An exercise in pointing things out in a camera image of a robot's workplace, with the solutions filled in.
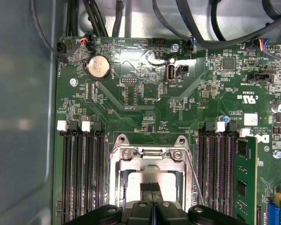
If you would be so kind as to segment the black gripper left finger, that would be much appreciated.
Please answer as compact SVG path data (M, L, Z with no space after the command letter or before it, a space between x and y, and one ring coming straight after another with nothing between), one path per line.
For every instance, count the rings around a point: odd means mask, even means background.
M105 205L92 210L67 225L150 225L152 219L152 184L140 184L141 200L133 206L122 209L115 205Z

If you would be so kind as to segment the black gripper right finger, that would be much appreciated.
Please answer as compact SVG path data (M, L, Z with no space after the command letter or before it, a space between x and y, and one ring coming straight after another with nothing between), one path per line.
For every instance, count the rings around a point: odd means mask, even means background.
M152 200L156 206L160 225L245 225L242 220L230 217L204 205L195 205L187 212L173 202L163 200L158 183L152 184Z

